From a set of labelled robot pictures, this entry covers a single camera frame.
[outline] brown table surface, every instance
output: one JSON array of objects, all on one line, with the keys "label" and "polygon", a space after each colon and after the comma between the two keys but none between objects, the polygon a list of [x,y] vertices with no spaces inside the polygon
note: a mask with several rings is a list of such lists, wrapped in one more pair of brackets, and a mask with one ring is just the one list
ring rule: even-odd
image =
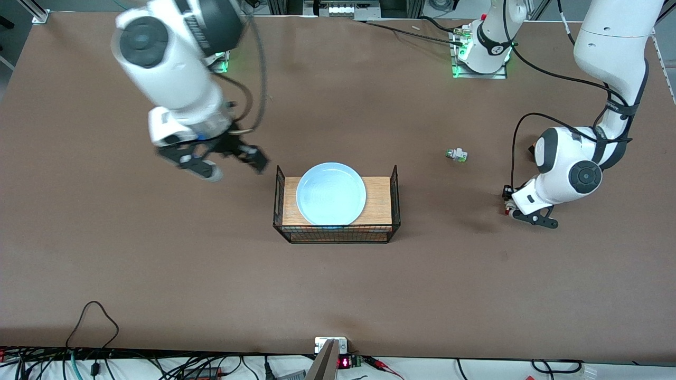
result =
[{"label": "brown table surface", "polygon": [[[534,111],[589,124],[603,91],[516,60],[508,80],[454,79],[443,44],[261,18],[270,101],[246,140],[271,166],[219,159],[224,178],[207,183],[154,154],[152,105],[110,52],[114,17],[35,26],[0,105],[0,345],[60,346],[99,300],[120,324],[115,347],[301,353],[344,335],[372,355],[676,360],[676,107],[650,41],[636,140],[549,230],[502,215],[514,125]],[[561,25],[525,24],[519,42],[588,78]],[[230,68],[258,97],[250,35]],[[536,173],[526,148],[549,126],[522,125],[517,182]],[[445,158],[451,147],[468,161]],[[326,161],[364,176],[398,165],[390,244],[291,245],[272,228],[274,166],[297,176]],[[92,309],[72,343],[112,331]]]}]

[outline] black wire basket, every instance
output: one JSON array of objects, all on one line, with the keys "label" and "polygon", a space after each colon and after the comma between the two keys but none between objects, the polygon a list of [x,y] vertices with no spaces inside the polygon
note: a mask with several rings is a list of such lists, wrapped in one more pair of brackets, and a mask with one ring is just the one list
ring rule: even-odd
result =
[{"label": "black wire basket", "polygon": [[396,165],[394,166],[394,170],[392,170],[392,175],[389,177],[391,222],[387,224],[349,224],[337,226],[284,224],[285,180],[284,173],[277,166],[272,226],[289,243],[389,243],[394,233],[397,232],[402,224],[399,211],[399,185],[397,182]]}]

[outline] red digital display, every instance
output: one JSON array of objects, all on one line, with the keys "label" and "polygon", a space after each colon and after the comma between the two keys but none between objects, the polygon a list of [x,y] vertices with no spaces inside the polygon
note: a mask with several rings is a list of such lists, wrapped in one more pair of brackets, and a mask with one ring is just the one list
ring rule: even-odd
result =
[{"label": "red digital display", "polygon": [[349,356],[342,356],[338,358],[338,362],[336,363],[338,369],[348,369],[351,368],[350,364],[352,364],[352,361],[349,359]]}]

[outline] blue plate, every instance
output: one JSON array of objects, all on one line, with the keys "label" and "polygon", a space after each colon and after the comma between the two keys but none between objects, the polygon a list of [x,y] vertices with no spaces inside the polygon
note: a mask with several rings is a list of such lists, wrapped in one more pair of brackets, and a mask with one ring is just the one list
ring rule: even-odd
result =
[{"label": "blue plate", "polygon": [[300,178],[296,203],[300,213],[312,224],[350,224],[364,210],[366,186],[362,177],[349,166],[325,162]]}]

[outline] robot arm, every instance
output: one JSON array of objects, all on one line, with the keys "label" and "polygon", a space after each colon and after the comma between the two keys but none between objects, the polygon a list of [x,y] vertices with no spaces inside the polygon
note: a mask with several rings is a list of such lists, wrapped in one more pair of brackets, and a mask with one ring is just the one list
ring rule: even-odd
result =
[{"label": "robot arm", "polygon": [[[608,99],[599,125],[545,130],[533,152],[539,175],[511,194],[509,215],[545,225],[542,218],[547,216],[540,210],[551,212],[553,205],[593,193],[601,184],[602,171],[622,158],[648,77],[646,40],[661,7],[660,0],[592,1],[575,43],[575,61],[621,98]],[[554,221],[546,226],[556,225]]]},{"label": "robot arm", "polygon": [[[510,41],[526,20],[528,11],[525,0],[491,0],[491,8],[482,20],[474,20],[467,26],[471,41],[458,59],[467,67],[481,74],[498,71],[511,50]],[[506,16],[510,36],[505,34],[503,14]]]},{"label": "robot arm", "polygon": [[[151,0],[116,18],[112,51],[122,69],[156,107],[148,114],[152,143],[179,168],[208,181],[222,177],[205,160],[234,155],[261,172],[258,147],[230,134],[237,130],[229,105],[207,68],[207,57],[237,46],[243,23],[229,0]],[[197,156],[198,145],[206,154]]]}]

